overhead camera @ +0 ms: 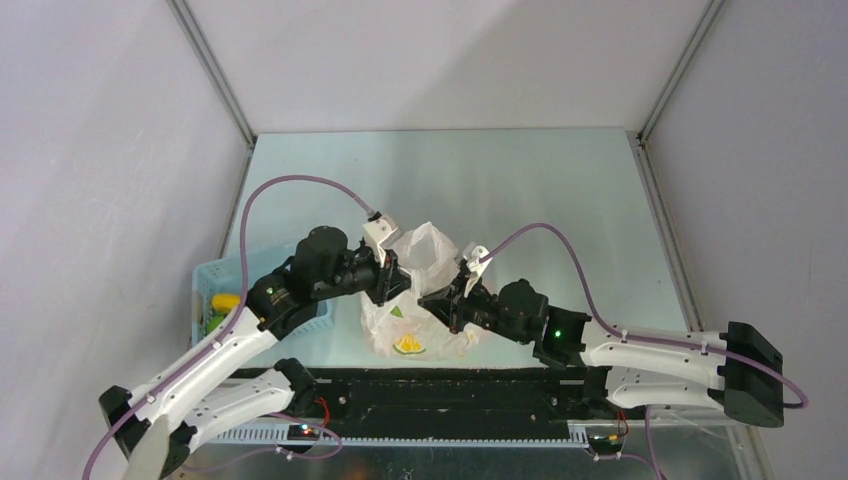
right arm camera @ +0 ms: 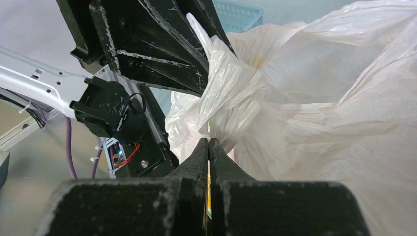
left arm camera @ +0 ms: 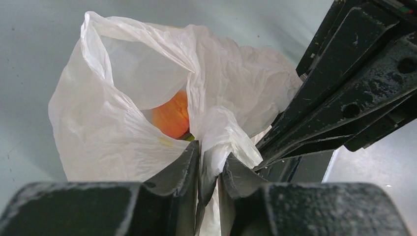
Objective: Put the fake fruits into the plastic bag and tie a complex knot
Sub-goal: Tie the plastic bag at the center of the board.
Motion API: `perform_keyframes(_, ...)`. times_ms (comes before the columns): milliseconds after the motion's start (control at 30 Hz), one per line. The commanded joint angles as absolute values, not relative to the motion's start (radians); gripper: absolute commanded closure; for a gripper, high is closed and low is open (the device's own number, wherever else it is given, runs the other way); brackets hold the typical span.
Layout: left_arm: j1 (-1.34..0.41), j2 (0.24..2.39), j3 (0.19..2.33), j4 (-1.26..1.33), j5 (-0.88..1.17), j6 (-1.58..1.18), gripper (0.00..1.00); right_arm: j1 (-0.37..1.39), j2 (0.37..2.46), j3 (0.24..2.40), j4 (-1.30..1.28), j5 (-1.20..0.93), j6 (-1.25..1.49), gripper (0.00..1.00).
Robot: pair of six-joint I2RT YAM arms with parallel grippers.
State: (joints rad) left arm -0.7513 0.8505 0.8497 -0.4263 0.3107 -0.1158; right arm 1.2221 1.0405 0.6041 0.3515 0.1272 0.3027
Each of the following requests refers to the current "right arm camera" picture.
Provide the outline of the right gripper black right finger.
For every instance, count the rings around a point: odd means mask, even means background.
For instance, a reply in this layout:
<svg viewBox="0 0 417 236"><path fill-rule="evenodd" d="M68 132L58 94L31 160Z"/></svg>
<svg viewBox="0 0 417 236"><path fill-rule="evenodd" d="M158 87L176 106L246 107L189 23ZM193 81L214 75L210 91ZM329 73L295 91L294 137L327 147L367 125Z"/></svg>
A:
<svg viewBox="0 0 417 236"><path fill-rule="evenodd" d="M209 142L215 236L368 236L360 207L333 181L257 181Z"/></svg>

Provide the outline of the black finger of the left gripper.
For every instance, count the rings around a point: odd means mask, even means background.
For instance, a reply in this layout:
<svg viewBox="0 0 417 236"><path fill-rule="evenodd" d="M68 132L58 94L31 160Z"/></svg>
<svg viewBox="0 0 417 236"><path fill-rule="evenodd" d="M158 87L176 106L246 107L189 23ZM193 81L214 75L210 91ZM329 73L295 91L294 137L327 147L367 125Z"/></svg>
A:
<svg viewBox="0 0 417 236"><path fill-rule="evenodd" d="M177 5L184 15L191 13L207 32L209 37L215 35L218 36L235 54L226 33L222 28L212 0L178 0Z"/></svg>
<svg viewBox="0 0 417 236"><path fill-rule="evenodd" d="M59 0L87 72L104 66L133 82L201 96L209 63L186 15L209 22L208 0Z"/></svg>

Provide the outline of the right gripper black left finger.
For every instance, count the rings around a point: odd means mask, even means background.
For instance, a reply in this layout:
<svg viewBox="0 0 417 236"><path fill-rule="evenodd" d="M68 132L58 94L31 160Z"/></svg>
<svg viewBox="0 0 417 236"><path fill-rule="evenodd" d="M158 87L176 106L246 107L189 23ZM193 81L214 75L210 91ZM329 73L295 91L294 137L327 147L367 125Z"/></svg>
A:
<svg viewBox="0 0 417 236"><path fill-rule="evenodd" d="M164 177L70 180L50 196L37 236L205 236L209 143Z"/></svg>

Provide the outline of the white plastic bag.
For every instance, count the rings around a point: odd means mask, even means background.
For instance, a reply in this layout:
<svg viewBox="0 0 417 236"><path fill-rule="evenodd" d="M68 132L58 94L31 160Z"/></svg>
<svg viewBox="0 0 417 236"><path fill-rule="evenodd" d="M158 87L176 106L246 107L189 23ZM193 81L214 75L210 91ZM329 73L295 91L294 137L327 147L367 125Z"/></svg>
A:
<svg viewBox="0 0 417 236"><path fill-rule="evenodd" d="M311 23L263 24L231 44L186 15L208 54L201 97L171 94L180 162L217 138L258 180L330 180L374 236L417 233L417 3L359 1Z"/></svg>

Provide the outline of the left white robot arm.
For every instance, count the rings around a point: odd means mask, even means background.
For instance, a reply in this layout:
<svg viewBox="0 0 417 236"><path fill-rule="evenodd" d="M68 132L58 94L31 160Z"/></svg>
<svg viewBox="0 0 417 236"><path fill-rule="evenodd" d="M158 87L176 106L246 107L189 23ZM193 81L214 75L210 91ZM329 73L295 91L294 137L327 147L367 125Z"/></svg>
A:
<svg viewBox="0 0 417 236"><path fill-rule="evenodd" d="M58 6L76 43L72 55L84 68L107 65L142 86L203 94L209 55L191 17L231 48L210 0L59 0ZM1 47L0 86L55 108L99 137L132 143L141 133L141 112L117 82L69 73Z"/></svg>

